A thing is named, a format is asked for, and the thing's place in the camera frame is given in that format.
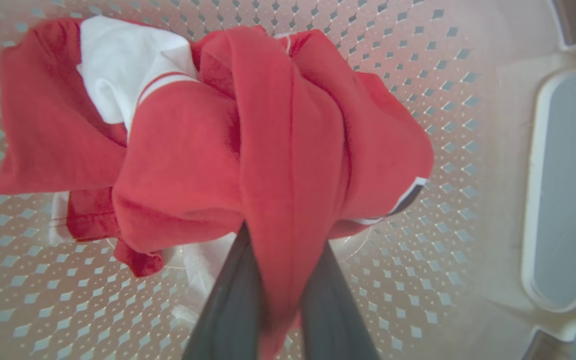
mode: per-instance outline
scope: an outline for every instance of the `clothing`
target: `clothing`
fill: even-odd
[[[218,239],[181,246],[188,289],[183,303],[174,306],[173,315],[178,319],[191,326],[197,323],[235,237],[231,232]]]
[[[198,81],[188,74],[154,89],[130,124],[121,109],[148,80],[138,70],[140,90],[104,93],[119,105],[101,116],[85,59],[84,80],[76,70],[86,21],[44,22],[2,53],[9,148],[0,194],[71,191],[70,234],[118,237],[115,256],[135,275],[163,266],[162,249],[223,237],[245,219],[267,306],[260,351],[272,357],[324,242],[419,192],[433,165],[426,133],[377,75],[352,71],[318,30],[212,32],[190,44]],[[124,81],[99,74],[103,84]]]
[[[187,39],[166,30],[105,16],[81,24],[81,65],[87,94],[103,121],[130,134],[135,109],[172,81],[196,82]]]

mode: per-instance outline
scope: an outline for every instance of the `white fabric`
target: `white fabric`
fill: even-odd
[[[276,34],[273,36],[275,39],[285,41],[286,55],[290,55],[290,50],[293,48],[293,39],[291,39],[293,35],[297,35],[297,31],[284,32],[282,34]]]
[[[128,135],[140,99],[171,82],[196,82],[190,43],[178,34],[105,16],[84,20],[80,31],[87,94],[103,121],[123,123]],[[151,84],[169,73],[176,76]]]
[[[174,306],[172,314],[186,322],[195,325],[215,280],[219,276],[226,257],[233,246],[237,235],[233,232],[212,241],[185,244],[183,248],[183,266],[188,277],[188,290],[183,301]]]
[[[428,182],[427,178],[415,177],[412,182],[412,185],[410,185],[410,187],[403,194],[401,194],[401,196],[397,200],[397,203],[395,203],[390,212],[394,212],[395,210],[397,210],[397,207],[410,195],[410,193],[412,193],[415,187],[417,186],[423,187],[424,185],[426,185],[427,182]],[[352,219],[352,221],[354,221],[355,223],[359,223],[361,225],[375,225],[383,221],[384,219],[386,219],[386,216],[379,218],[354,218]]]
[[[53,246],[64,243],[74,243],[76,241],[66,226],[68,202],[70,198],[70,191],[60,191],[54,193],[52,196],[50,225],[48,226],[48,242]]]

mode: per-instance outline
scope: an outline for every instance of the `laundry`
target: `laundry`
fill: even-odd
[[[183,302],[174,305],[173,315],[194,326],[224,266],[236,234],[230,233],[203,243],[182,246],[183,268],[188,279],[188,289]]]
[[[188,43],[102,16],[50,20],[3,51],[0,89],[0,194],[57,193],[55,239],[118,238],[115,257],[147,276],[162,249],[245,219],[263,358],[283,345],[324,242],[400,212],[433,166],[406,107],[318,30]]]

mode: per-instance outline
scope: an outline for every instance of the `white stripe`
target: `white stripe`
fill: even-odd
[[[391,212],[394,212],[395,209],[397,209],[397,207],[402,203],[402,201],[404,201],[410,195],[410,193],[412,193],[412,191],[415,189],[416,186],[421,185],[423,187],[427,182],[428,182],[427,178],[423,177],[414,178],[412,185],[410,185],[410,187],[406,190],[406,192],[404,192],[402,196],[399,197],[395,207],[393,207],[392,210],[390,210],[388,213],[390,214]]]
[[[290,48],[293,46],[292,44],[292,40],[290,39],[291,35],[295,35],[297,34],[296,31],[291,31],[291,32],[284,32],[283,34],[276,34],[274,35],[275,39],[281,39],[281,38],[286,38],[287,41],[287,45],[286,45],[286,54],[290,55]]]
[[[87,95],[106,124],[125,125],[128,141],[140,96],[164,85],[147,91],[153,80],[172,72],[197,77],[190,43],[167,30],[94,16],[82,22],[80,43]]]
[[[150,96],[155,90],[163,88],[168,84],[173,84],[176,82],[195,82],[195,83],[198,83],[199,81],[197,79],[190,77],[190,76],[181,75],[179,73],[169,75],[166,77],[162,77],[159,80],[156,80],[155,82],[153,82],[153,84],[151,84],[150,86],[148,86],[146,91],[144,91],[141,94],[141,98],[140,98],[139,104],[137,104],[137,106],[141,105],[144,102],[144,100],[146,100],[146,98],[148,98],[148,96]]]
[[[64,243],[74,243],[76,241],[66,226],[68,202],[70,199],[70,191],[60,191],[54,193],[52,196],[50,223],[48,225],[48,243],[53,246]]]
[[[423,178],[423,177],[416,177],[414,178],[414,181],[412,182],[412,185],[410,185],[410,187],[406,190],[406,192],[404,192],[398,199],[396,205],[392,208],[392,210],[389,211],[389,214],[391,212],[394,212],[399,205],[410,195],[410,193],[412,193],[415,189],[416,186],[421,185],[424,186],[426,183],[428,182],[427,178]],[[359,223],[361,225],[374,225],[379,223],[380,221],[382,221],[383,219],[386,219],[386,217],[381,217],[381,218],[354,218],[354,219],[350,219],[351,221],[354,221],[355,223]]]

